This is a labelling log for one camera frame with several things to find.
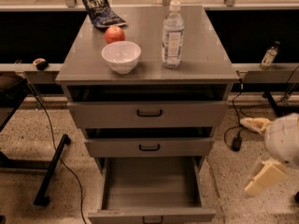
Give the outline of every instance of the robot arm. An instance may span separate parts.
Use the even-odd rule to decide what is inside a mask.
[[[273,159],[257,161],[244,192],[254,197],[283,179],[287,167],[299,169],[299,115],[291,114],[273,122],[269,119],[240,120],[245,127],[264,135]]]

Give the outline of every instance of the small glass bottle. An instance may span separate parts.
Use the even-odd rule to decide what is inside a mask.
[[[164,67],[176,69],[180,63],[185,25],[180,15],[180,2],[171,2],[169,10],[164,20],[162,60]]]
[[[279,45],[280,42],[275,41],[274,44],[267,50],[267,52],[263,56],[263,60],[260,65],[263,70],[269,69],[270,65],[278,55]]]

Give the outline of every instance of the speckled floor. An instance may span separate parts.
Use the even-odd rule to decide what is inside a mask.
[[[72,143],[64,149],[62,159],[78,175],[83,187],[83,214],[87,220],[89,212],[95,212],[98,201],[98,184],[101,181],[94,159],[90,158],[83,144],[83,136],[75,127],[68,110],[63,105],[46,105],[56,146],[63,133]],[[274,117],[268,106],[246,109],[253,117]],[[246,199],[242,189],[252,164],[258,157],[267,158],[263,139],[255,133],[242,132],[242,147],[231,151],[223,141],[227,129],[237,124],[232,107],[227,110],[224,121],[217,129],[215,143],[200,173],[205,207],[212,207],[217,215],[213,224],[253,223],[299,223],[299,205],[293,195],[299,190],[299,172],[290,170],[279,184],[261,195]],[[227,135],[229,141],[236,130]],[[12,117],[0,133],[0,150],[10,158],[50,160],[54,148],[50,126],[42,109],[25,105]],[[34,206],[44,172],[9,172],[0,170],[0,215],[7,217],[7,224],[79,224],[80,190],[76,178],[60,163],[57,166],[47,194],[48,206]]]

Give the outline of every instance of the red apple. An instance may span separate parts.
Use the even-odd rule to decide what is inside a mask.
[[[121,27],[112,25],[105,31],[105,40],[108,44],[116,41],[124,41],[125,35]]]

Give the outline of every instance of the drawer handle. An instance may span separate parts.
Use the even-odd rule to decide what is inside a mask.
[[[142,147],[142,145],[139,145],[140,151],[153,152],[153,151],[158,151],[159,149],[160,149],[160,144],[158,144],[157,147]]]
[[[163,217],[142,217],[142,221],[143,224],[163,224]]]
[[[142,112],[139,109],[137,109],[137,115],[139,117],[160,117],[162,114],[162,109],[160,109],[158,112]]]

